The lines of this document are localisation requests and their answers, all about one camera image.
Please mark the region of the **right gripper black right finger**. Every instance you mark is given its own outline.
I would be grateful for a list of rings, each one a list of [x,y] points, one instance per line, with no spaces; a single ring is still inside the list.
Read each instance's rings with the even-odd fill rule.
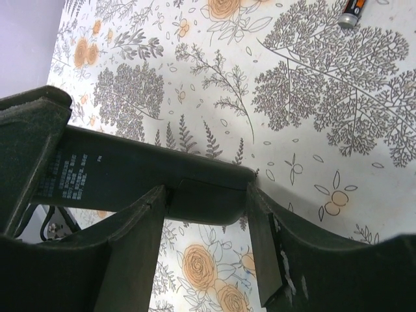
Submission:
[[[318,227],[248,185],[250,238],[267,311],[414,311],[415,236],[370,245]]]

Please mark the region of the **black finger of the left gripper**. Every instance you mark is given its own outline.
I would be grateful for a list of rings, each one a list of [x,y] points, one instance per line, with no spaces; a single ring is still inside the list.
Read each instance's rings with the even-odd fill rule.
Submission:
[[[14,234],[71,116],[72,99],[42,86],[1,99],[1,233]]]

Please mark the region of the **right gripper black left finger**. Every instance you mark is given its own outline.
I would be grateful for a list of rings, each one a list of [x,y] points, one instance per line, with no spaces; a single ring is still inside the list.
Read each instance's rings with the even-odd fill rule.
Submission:
[[[147,311],[164,222],[163,186],[61,240],[1,236],[2,311]]]

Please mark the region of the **black tv remote control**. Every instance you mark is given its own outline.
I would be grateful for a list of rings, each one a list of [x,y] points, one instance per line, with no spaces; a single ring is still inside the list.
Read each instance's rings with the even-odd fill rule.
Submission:
[[[172,220],[238,220],[251,169],[67,126],[28,204],[118,212],[153,187],[168,195]]]

